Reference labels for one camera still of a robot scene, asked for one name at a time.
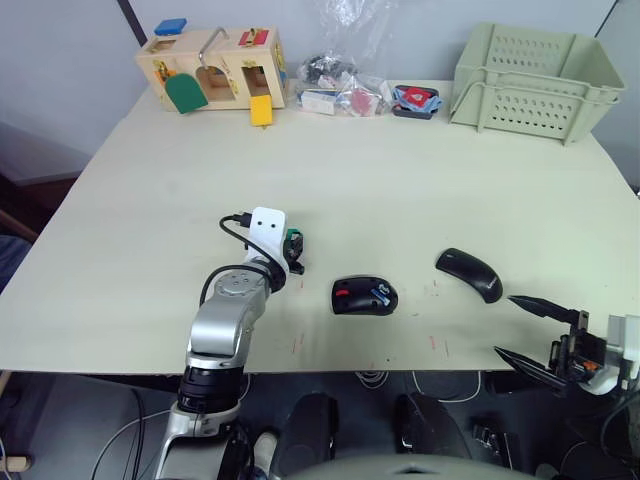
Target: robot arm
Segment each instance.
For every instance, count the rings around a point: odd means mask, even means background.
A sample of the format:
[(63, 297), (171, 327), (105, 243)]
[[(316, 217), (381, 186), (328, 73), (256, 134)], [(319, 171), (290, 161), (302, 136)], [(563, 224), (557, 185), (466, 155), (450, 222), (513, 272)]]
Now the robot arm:
[[(226, 469), (237, 470), (244, 465), (238, 460), (244, 453), (239, 451), (242, 447), (233, 433), (253, 326), (264, 313), (269, 294), (284, 286), (288, 262), (297, 257), (283, 256), (287, 232), (284, 212), (259, 207), (251, 215), (225, 217), (221, 227), (227, 233), (224, 221), (229, 219), (250, 227), (248, 240), (231, 232), (249, 247), (247, 258), (241, 265), (216, 270), (205, 283), (201, 306), (191, 327), (178, 401), (171, 408), (155, 479), (199, 478), (198, 472), (190, 471), (194, 466), (192, 456), (198, 449), (182, 449), (180, 444), (185, 439), (210, 440), (203, 454), (213, 462), (208, 466), (207, 478), (212, 469), (219, 472), (218, 478), (227, 478)], [(209, 282), (218, 272), (221, 276), (206, 300)], [(228, 474), (228, 478), (237, 477), (236, 472)]]
[(549, 368), (504, 348), (496, 352), (515, 370), (540, 382), (559, 395), (570, 383), (577, 383), (594, 395), (605, 395), (616, 386), (632, 391), (640, 369), (640, 317), (609, 316), (607, 338), (587, 331), (589, 314), (563, 308), (543, 298), (510, 296), (509, 300), (539, 317), (551, 317), (568, 323), (568, 335), (551, 344)]

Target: wooden toy box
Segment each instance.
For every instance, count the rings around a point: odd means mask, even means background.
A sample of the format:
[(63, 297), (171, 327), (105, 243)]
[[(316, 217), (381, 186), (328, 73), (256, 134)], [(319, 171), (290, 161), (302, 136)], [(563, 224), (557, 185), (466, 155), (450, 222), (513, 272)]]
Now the wooden toy box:
[(202, 110), (248, 109), (252, 96), (285, 106), (286, 69), (275, 28), (217, 28), (154, 36), (136, 55), (160, 102), (176, 111), (167, 78), (191, 75), (209, 102)]

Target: blue block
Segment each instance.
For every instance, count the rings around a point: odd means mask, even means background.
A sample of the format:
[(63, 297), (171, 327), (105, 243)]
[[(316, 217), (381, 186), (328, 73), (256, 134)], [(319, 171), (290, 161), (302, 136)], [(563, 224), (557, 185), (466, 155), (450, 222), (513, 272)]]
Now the blue block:
[(186, 18), (169, 18), (160, 22), (153, 31), (156, 35), (178, 35), (187, 24)]

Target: wireless mouse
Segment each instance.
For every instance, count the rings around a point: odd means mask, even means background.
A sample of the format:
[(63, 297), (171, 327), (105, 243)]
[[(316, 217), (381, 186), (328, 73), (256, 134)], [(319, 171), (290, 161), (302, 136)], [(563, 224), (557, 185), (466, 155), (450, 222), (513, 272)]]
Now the wireless mouse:
[(384, 278), (353, 276), (336, 280), (331, 307), (336, 315), (389, 315), (398, 306), (398, 294)]
[(497, 302), (502, 296), (502, 282), (498, 274), (482, 260), (462, 250), (445, 250), (438, 258), (436, 268), (471, 285), (486, 303)]

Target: metal handle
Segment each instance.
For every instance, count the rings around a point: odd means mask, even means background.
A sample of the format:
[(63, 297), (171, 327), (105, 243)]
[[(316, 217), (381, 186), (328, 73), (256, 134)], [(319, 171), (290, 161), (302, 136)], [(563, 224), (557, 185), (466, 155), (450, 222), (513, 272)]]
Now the metal handle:
[(213, 43), (213, 41), (215, 40), (215, 38), (218, 36), (219, 33), (222, 33), (226, 40), (229, 39), (229, 34), (226, 32), (226, 30), (222, 27), (218, 27), (213, 31), (213, 33), (209, 37), (209, 40), (207, 40), (207, 42), (202, 46), (202, 48), (198, 52), (198, 59), (200, 60), (200, 65), (202, 65), (205, 69), (209, 67), (207, 67), (207, 64), (204, 62), (204, 52), (206, 52), (207, 48), (209, 48), (209, 45)]

